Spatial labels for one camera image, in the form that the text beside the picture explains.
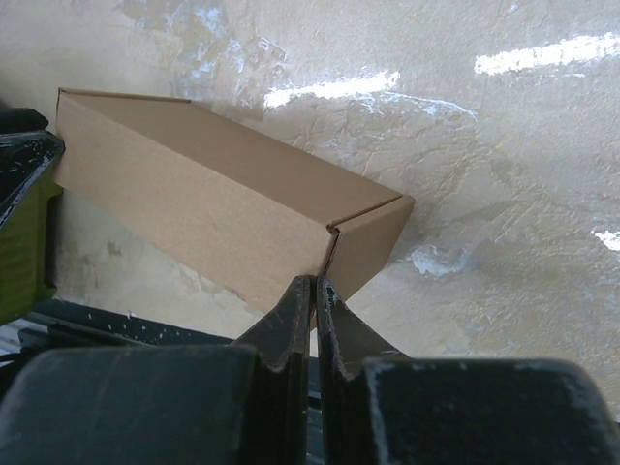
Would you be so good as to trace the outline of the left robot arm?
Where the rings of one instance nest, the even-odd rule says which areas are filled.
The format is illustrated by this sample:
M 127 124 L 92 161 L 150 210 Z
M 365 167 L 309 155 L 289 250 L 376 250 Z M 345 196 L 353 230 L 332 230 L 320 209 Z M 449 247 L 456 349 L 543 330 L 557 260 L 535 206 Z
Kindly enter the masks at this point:
M 48 124 L 34 109 L 1 108 L 1 227 L 64 153 L 64 142 L 47 129 Z

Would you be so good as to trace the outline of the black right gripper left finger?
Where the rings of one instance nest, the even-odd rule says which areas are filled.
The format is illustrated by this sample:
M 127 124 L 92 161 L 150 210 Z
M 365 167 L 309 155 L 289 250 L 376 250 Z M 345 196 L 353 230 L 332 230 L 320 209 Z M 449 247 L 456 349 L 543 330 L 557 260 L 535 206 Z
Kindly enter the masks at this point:
M 302 464 L 311 280 L 228 345 L 46 351 L 1 404 L 5 464 Z

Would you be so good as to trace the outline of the brown cardboard box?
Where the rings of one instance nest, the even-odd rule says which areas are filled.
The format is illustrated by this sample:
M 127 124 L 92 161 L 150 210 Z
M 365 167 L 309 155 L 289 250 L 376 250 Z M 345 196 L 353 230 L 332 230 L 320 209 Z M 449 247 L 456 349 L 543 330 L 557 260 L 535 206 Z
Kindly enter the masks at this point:
M 297 275 L 354 295 L 415 205 L 184 99 L 62 88 L 56 131 L 58 184 L 265 311 Z

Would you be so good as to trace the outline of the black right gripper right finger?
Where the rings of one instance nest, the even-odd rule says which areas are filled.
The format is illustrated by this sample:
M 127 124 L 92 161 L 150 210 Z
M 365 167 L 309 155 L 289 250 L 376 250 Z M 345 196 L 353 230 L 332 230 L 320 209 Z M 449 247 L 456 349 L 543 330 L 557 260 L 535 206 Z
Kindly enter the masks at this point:
M 413 358 L 316 283 L 328 464 L 615 464 L 619 427 L 578 365 Z

